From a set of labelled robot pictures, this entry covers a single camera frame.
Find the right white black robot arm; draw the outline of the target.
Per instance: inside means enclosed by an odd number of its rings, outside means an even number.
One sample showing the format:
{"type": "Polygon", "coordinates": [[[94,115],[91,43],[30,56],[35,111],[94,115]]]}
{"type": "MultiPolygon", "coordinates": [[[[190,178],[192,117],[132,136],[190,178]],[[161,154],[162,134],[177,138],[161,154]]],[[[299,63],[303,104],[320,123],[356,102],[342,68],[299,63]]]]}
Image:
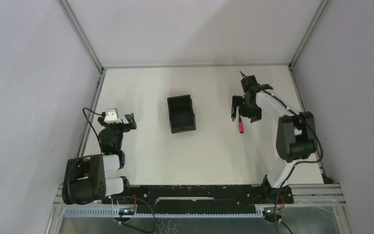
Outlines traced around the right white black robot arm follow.
{"type": "Polygon", "coordinates": [[[233,96],[231,105],[231,119],[239,120],[240,133],[244,132],[243,117],[254,123],[266,114],[278,125],[275,143],[278,159],[261,185],[263,199],[274,203],[281,197],[295,167],[309,163],[309,156],[320,148],[314,115],[292,107],[271,85],[257,82],[254,75],[241,76],[243,95],[233,96]]]}

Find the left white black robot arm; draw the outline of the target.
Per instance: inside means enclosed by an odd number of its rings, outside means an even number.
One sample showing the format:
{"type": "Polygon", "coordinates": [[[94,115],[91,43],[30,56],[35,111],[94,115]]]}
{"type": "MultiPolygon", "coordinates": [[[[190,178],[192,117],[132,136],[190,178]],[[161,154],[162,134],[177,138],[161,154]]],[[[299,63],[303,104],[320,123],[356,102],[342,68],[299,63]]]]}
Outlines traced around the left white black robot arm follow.
{"type": "Polygon", "coordinates": [[[103,112],[98,122],[104,128],[96,134],[100,153],[67,161],[62,199],[67,205],[86,205],[114,196],[121,203],[132,199],[133,191],[125,176],[108,176],[123,169],[123,134],[137,128],[134,114],[125,116],[124,123],[116,114],[103,112]]]}

